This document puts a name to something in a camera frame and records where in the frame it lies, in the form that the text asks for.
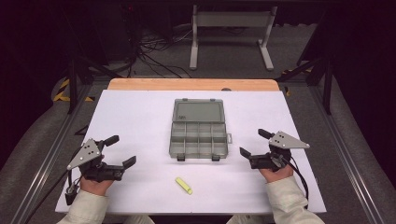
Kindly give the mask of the black metal stand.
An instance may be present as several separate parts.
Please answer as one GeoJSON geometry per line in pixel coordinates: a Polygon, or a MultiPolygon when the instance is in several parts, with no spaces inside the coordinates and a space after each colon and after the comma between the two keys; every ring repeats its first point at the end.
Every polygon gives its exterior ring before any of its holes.
{"type": "Polygon", "coordinates": [[[328,115],[331,114],[331,90],[332,90],[332,64],[329,58],[317,58],[287,72],[276,78],[276,82],[286,82],[296,77],[303,71],[311,68],[311,72],[305,79],[308,86],[317,86],[324,79],[324,87],[322,94],[322,105],[328,115]]]}
{"type": "Polygon", "coordinates": [[[67,77],[69,79],[69,93],[70,93],[70,102],[69,102],[69,110],[68,110],[69,114],[72,114],[73,111],[78,106],[78,76],[82,75],[82,82],[84,85],[90,85],[92,83],[92,78],[89,76],[88,73],[88,68],[90,66],[108,77],[120,78],[119,75],[103,67],[99,63],[95,63],[94,61],[82,56],[74,57],[68,64],[67,77]]]}

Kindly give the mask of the white table mat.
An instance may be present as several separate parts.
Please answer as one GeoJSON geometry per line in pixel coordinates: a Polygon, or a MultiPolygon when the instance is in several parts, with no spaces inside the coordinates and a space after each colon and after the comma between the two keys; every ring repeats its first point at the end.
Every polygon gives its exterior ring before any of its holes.
{"type": "Polygon", "coordinates": [[[262,154],[268,142],[259,129],[296,136],[281,91],[111,91],[102,92],[86,135],[95,140],[116,134],[104,149],[105,161],[119,164],[136,156],[121,181],[107,192],[111,215],[264,215],[271,211],[261,174],[239,153],[262,154]],[[174,101],[223,101],[227,132],[233,141],[226,159],[177,161],[169,155],[174,101]],[[189,195],[177,182],[182,178],[189,195]]]}

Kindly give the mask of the small yellow block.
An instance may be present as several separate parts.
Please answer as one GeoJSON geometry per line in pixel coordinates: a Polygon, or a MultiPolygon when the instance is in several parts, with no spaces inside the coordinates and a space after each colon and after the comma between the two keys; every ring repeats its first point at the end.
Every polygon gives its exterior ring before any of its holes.
{"type": "Polygon", "coordinates": [[[182,178],[177,177],[175,180],[189,195],[192,195],[191,187],[182,178]]]}

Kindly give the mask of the yellow black floor tape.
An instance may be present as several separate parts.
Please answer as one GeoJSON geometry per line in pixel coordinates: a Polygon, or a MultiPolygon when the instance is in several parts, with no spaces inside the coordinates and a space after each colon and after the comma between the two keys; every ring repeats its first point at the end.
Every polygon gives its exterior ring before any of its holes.
{"type": "Polygon", "coordinates": [[[71,98],[69,96],[66,96],[65,90],[67,88],[67,86],[69,85],[70,81],[68,78],[66,78],[62,84],[60,85],[59,90],[57,91],[57,93],[55,94],[55,96],[53,97],[53,101],[57,102],[57,101],[63,101],[63,102],[69,102],[71,100],[71,98]]]}

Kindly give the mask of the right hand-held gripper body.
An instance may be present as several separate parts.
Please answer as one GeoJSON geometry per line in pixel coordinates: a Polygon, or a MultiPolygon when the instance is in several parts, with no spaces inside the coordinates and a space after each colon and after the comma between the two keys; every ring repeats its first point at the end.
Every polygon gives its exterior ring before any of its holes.
{"type": "Polygon", "coordinates": [[[252,155],[249,160],[252,169],[271,169],[276,172],[290,162],[292,148],[310,148],[306,142],[284,132],[277,132],[267,140],[270,151],[263,155],[252,155]]]}

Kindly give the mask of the grey plastic compartment box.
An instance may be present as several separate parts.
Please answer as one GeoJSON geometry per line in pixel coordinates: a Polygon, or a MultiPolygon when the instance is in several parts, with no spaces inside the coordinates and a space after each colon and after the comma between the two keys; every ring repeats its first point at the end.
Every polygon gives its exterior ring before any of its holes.
{"type": "Polygon", "coordinates": [[[228,156],[229,137],[222,100],[175,100],[169,145],[171,158],[220,161],[228,156]]]}

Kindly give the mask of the person's right hand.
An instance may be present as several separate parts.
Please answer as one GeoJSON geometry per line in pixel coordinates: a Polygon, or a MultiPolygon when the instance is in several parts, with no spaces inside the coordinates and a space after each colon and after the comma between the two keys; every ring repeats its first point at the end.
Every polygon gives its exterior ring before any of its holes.
{"type": "Polygon", "coordinates": [[[290,166],[286,166],[276,172],[273,172],[270,169],[260,169],[260,173],[268,183],[272,183],[293,176],[293,169],[290,166]]]}

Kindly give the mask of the aluminium floor rail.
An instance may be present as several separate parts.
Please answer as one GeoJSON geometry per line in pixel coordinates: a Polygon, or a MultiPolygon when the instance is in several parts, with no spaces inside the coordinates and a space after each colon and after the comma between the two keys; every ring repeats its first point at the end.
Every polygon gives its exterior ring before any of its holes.
{"type": "Polygon", "coordinates": [[[349,181],[356,195],[358,196],[358,199],[361,203],[361,206],[370,224],[386,224],[360,172],[358,171],[355,162],[353,161],[350,155],[347,145],[344,139],[342,138],[338,128],[336,127],[336,124],[332,116],[327,113],[324,105],[322,104],[323,98],[320,93],[320,90],[317,87],[309,87],[309,91],[311,92],[314,102],[317,105],[318,110],[320,111],[320,114],[323,117],[326,126],[330,130],[332,140],[334,141],[335,144],[336,152],[340,157],[341,163],[343,164],[346,170],[346,174],[349,178],[349,181]]]}
{"type": "Polygon", "coordinates": [[[37,160],[39,162],[39,167],[32,175],[32,180],[28,184],[28,190],[23,194],[23,199],[9,224],[27,223],[28,217],[34,214],[35,207],[38,206],[39,195],[45,187],[51,170],[64,147],[66,136],[69,133],[83,102],[90,93],[91,88],[91,85],[83,85],[77,92],[77,102],[75,104],[69,103],[67,106],[66,112],[62,118],[62,124],[54,132],[54,138],[49,141],[50,146],[45,152],[45,157],[42,160],[37,160]]]}

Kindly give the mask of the person's left hand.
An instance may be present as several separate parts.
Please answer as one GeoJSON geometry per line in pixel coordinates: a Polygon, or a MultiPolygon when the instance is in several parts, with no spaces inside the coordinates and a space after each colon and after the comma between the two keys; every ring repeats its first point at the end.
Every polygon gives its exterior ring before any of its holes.
{"type": "Polygon", "coordinates": [[[91,194],[105,196],[107,190],[113,184],[112,180],[104,180],[102,182],[96,182],[93,180],[87,180],[84,177],[80,180],[80,187],[82,190],[87,191],[91,194]]]}

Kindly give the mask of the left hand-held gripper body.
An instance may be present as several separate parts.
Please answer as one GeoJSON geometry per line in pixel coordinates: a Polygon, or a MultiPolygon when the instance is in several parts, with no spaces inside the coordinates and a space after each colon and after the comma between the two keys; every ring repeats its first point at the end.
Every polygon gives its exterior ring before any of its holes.
{"type": "Polygon", "coordinates": [[[104,180],[121,181],[125,169],[119,165],[107,165],[103,162],[102,153],[105,140],[87,140],[72,157],[66,167],[71,175],[74,168],[80,170],[81,175],[87,180],[102,182],[104,180]]]}

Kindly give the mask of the white metal stand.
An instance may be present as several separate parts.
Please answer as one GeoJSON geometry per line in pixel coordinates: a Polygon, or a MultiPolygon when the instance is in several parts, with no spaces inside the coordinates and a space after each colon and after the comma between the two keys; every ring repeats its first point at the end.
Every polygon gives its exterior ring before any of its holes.
{"type": "Polygon", "coordinates": [[[192,43],[190,69],[196,70],[198,64],[198,28],[199,27],[255,27],[263,28],[264,36],[257,41],[265,67],[268,71],[274,70],[267,44],[276,18],[277,7],[258,12],[247,11],[199,11],[194,5],[191,17],[192,43]]]}

